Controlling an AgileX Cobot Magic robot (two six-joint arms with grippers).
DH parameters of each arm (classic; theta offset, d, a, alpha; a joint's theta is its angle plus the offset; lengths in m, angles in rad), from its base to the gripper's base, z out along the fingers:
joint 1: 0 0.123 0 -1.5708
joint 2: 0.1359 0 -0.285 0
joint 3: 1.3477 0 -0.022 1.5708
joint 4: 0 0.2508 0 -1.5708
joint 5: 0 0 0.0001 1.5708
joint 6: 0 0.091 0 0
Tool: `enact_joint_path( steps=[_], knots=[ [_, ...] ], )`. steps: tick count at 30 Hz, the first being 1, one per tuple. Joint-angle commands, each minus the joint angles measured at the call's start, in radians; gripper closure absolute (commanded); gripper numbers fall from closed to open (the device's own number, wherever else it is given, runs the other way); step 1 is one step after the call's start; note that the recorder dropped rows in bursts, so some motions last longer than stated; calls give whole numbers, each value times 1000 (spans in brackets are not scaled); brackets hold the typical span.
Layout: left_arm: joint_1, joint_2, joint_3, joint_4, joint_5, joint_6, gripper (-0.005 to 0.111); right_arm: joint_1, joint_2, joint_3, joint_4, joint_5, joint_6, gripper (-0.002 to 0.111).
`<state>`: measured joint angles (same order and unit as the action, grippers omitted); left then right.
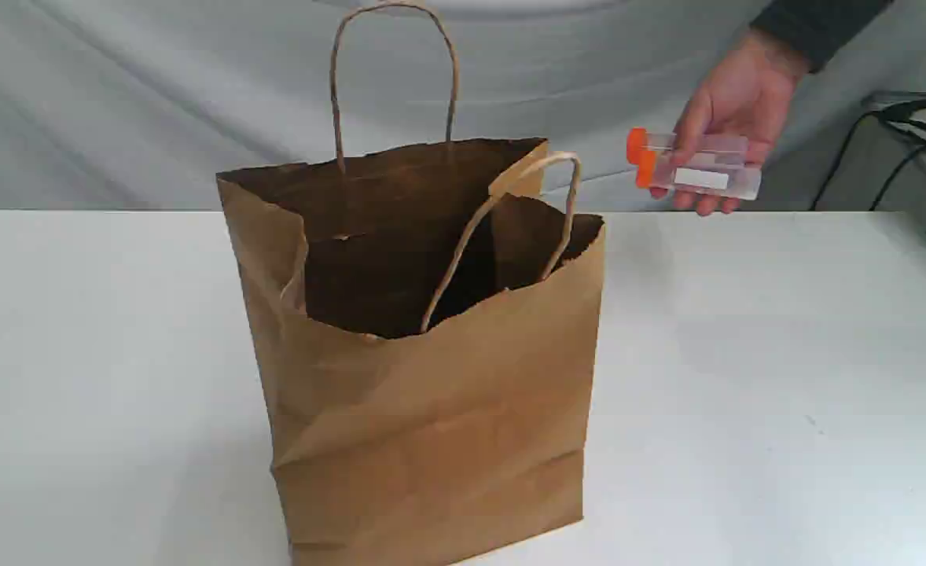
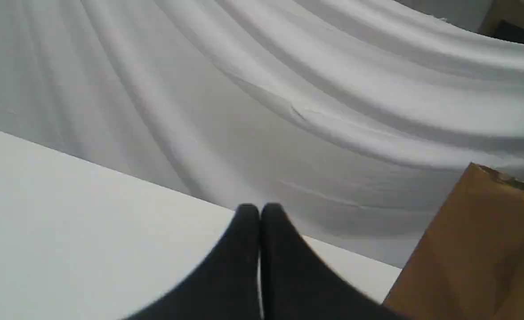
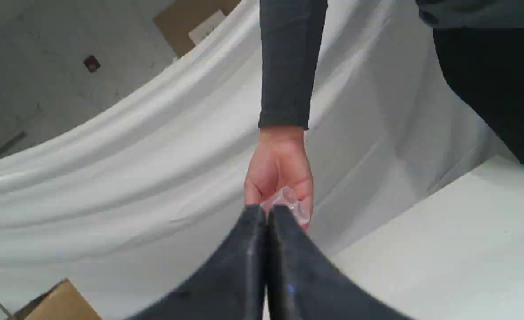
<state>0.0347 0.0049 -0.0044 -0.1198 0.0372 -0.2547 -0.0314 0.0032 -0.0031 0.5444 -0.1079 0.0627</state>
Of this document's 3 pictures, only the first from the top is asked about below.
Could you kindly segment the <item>person's bare hand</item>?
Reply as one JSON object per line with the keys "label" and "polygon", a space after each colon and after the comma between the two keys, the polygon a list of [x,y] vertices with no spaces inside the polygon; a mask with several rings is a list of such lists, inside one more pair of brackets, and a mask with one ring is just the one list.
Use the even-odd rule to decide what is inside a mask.
{"label": "person's bare hand", "polygon": [[708,135],[748,140],[746,164],[761,168],[778,143],[806,58],[786,43],[754,28],[701,80],[676,127],[674,166],[685,165]]}

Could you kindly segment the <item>dark grey sleeved forearm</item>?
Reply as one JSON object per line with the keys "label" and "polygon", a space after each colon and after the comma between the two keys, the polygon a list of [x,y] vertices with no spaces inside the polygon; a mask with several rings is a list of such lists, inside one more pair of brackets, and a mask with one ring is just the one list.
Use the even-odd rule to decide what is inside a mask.
{"label": "dark grey sleeved forearm", "polygon": [[817,74],[891,1],[772,1],[750,26],[785,44]]}

